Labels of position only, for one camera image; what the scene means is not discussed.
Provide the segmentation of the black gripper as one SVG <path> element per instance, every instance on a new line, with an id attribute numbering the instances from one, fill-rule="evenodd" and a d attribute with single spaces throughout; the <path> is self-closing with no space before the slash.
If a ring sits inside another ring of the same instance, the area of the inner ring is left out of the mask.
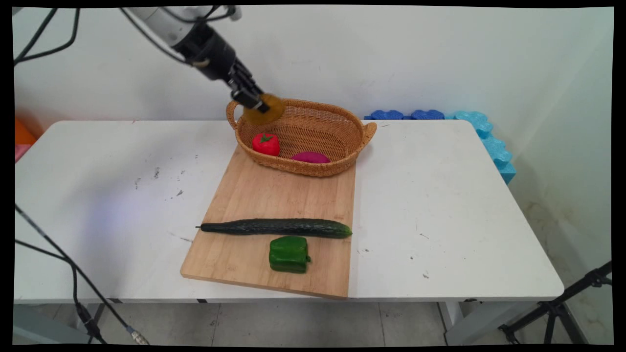
<path id="1" fill-rule="evenodd" d="M 269 106 L 260 97 L 264 92 L 252 73 L 212 27 L 205 23 L 194 25 L 172 49 L 210 80 L 221 80 L 231 87 L 235 102 L 246 109 L 268 112 Z"/>

